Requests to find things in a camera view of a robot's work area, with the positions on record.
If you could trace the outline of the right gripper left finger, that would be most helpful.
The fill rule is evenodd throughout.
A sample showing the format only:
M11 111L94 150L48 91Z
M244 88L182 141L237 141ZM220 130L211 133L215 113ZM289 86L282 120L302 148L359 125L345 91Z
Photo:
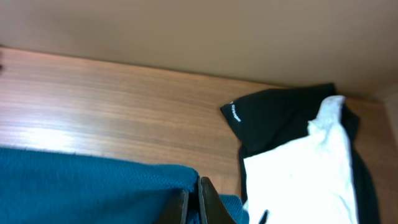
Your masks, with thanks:
M189 191L174 193L157 219L157 224L186 224Z

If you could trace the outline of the dark blue polo shirt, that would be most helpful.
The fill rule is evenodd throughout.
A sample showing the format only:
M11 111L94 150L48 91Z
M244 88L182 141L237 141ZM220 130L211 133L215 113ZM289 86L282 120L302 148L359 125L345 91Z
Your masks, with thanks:
M103 157L1 149L2 223L157 223L172 195L189 191L186 223L201 223L197 171ZM236 223L248 213L220 199Z

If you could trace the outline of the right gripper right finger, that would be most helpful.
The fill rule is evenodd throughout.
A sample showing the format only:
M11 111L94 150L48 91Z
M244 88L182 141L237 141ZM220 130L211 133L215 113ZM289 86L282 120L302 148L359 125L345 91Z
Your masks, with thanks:
M198 180L198 201L201 224L235 224L208 177Z

